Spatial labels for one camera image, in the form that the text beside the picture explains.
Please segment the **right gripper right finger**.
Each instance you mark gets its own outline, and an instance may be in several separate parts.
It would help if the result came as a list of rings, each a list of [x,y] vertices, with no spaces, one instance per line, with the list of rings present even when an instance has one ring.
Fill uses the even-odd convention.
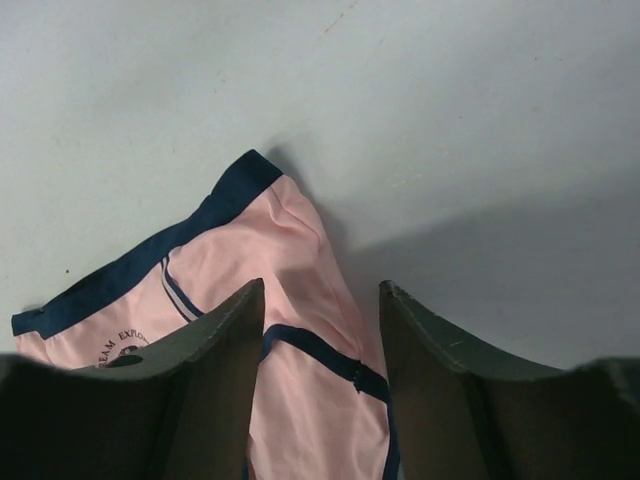
[[[635,479],[639,362],[563,370],[501,350],[393,282],[379,320],[408,479]]]

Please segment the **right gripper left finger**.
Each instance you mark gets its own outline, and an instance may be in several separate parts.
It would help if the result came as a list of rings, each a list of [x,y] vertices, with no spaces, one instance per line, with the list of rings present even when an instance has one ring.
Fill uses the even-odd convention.
[[[5,479],[239,479],[264,284],[103,367],[1,358]]]

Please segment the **pink underwear navy trim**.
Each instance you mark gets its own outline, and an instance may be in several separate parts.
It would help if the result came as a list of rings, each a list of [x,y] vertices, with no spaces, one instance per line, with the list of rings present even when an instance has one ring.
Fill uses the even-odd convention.
[[[248,151],[186,220],[13,316],[21,354],[104,366],[265,286],[247,479],[394,479],[399,447],[378,330],[363,320],[295,182]]]

